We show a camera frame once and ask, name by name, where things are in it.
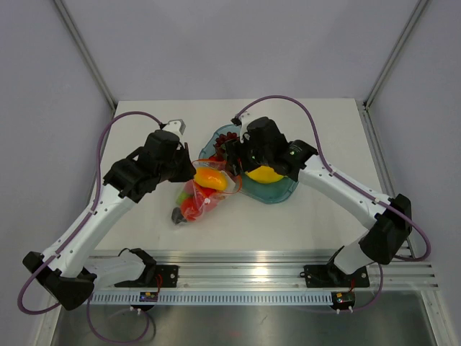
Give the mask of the pink peach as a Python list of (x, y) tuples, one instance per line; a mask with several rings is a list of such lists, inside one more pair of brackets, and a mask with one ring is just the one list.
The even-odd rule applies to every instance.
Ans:
[(191, 179), (188, 181), (183, 188), (183, 192), (185, 192), (188, 195), (194, 195), (195, 188), (194, 188), (194, 180)]

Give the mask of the green round vegetable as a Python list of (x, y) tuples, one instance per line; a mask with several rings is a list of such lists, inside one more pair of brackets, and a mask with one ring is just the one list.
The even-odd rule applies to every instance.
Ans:
[(187, 198), (190, 198), (190, 197), (191, 197), (191, 195), (188, 192), (186, 192), (185, 190), (182, 190), (180, 192), (180, 194), (178, 195), (177, 199), (176, 199), (176, 204), (178, 206), (181, 206), (182, 203), (184, 202), (184, 200), (186, 200)]

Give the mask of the clear orange zip top bag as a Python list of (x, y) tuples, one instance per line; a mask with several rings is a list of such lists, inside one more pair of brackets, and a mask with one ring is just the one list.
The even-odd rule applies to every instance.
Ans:
[(225, 199), (240, 192), (242, 179), (230, 173), (226, 161), (198, 159), (192, 162), (195, 176), (185, 182), (176, 194), (171, 212), (174, 225), (193, 223), (204, 218)]

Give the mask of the orange yellow pepper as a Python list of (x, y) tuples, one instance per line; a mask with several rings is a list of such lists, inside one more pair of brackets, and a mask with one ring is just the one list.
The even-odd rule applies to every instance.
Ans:
[(209, 167), (196, 169), (194, 181), (201, 187), (224, 191), (228, 187), (226, 175), (219, 170)]

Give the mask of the red apple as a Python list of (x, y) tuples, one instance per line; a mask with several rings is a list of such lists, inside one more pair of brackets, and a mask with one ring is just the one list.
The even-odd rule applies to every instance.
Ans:
[(222, 200), (225, 199), (225, 195), (221, 191), (208, 187), (202, 187), (200, 189), (200, 196), (201, 207), (204, 212), (213, 210)]

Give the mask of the orange red tomato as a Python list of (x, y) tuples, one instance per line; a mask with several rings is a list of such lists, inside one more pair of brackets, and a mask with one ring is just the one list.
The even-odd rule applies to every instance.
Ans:
[(182, 202), (180, 211), (188, 222), (196, 221), (202, 215), (202, 210), (197, 207), (193, 197), (189, 197)]

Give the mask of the dark purple plum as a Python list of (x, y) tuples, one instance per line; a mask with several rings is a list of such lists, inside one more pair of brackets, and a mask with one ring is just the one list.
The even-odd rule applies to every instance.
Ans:
[(181, 209), (178, 207), (174, 208), (173, 211), (171, 212), (171, 220), (175, 225), (178, 225), (180, 223), (184, 223), (187, 221), (182, 215)]

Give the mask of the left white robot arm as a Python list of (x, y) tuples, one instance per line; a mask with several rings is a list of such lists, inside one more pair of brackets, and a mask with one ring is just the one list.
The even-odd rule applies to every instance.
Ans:
[(150, 133), (143, 146), (116, 161), (98, 185), (91, 204), (73, 225), (43, 252), (23, 259), (32, 278), (70, 311), (99, 288), (119, 283), (140, 287), (156, 280), (156, 261), (142, 249), (134, 259), (91, 262), (90, 254), (108, 231), (162, 182), (186, 182), (195, 169), (177, 122)]

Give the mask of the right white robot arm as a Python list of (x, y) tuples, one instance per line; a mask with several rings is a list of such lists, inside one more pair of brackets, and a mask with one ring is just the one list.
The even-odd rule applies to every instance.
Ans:
[(288, 141), (277, 124), (267, 118), (243, 115), (232, 123), (235, 138), (223, 143), (228, 168), (235, 174), (267, 166), (294, 182), (311, 187), (353, 215), (366, 231), (351, 244), (340, 247), (321, 269), (319, 283), (342, 287), (358, 270), (372, 263), (387, 265), (411, 232), (411, 202), (402, 194), (386, 194), (342, 176), (301, 140)]

